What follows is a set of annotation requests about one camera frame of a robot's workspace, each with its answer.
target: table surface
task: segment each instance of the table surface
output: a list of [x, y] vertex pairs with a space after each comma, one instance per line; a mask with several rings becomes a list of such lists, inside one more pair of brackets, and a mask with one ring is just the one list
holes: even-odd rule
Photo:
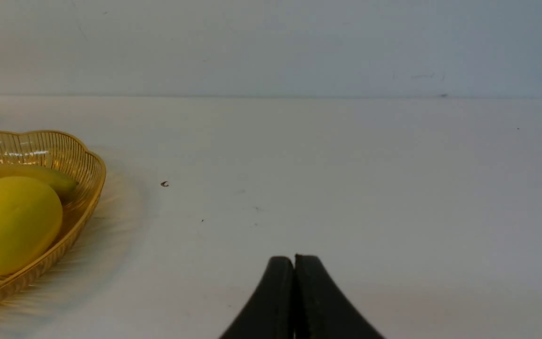
[[542, 99], [0, 97], [0, 129], [108, 168], [0, 339], [216, 338], [295, 253], [387, 339], [542, 338]]

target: golden wire basket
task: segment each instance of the golden wire basket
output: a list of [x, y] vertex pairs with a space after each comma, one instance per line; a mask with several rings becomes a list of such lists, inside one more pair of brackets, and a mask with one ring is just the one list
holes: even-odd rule
[[106, 178], [106, 167], [76, 137], [60, 131], [11, 133], [0, 131], [0, 163], [39, 165], [66, 173], [79, 185], [64, 202], [62, 229], [37, 260], [14, 274], [0, 276], [0, 301], [49, 270], [77, 240], [93, 214]]

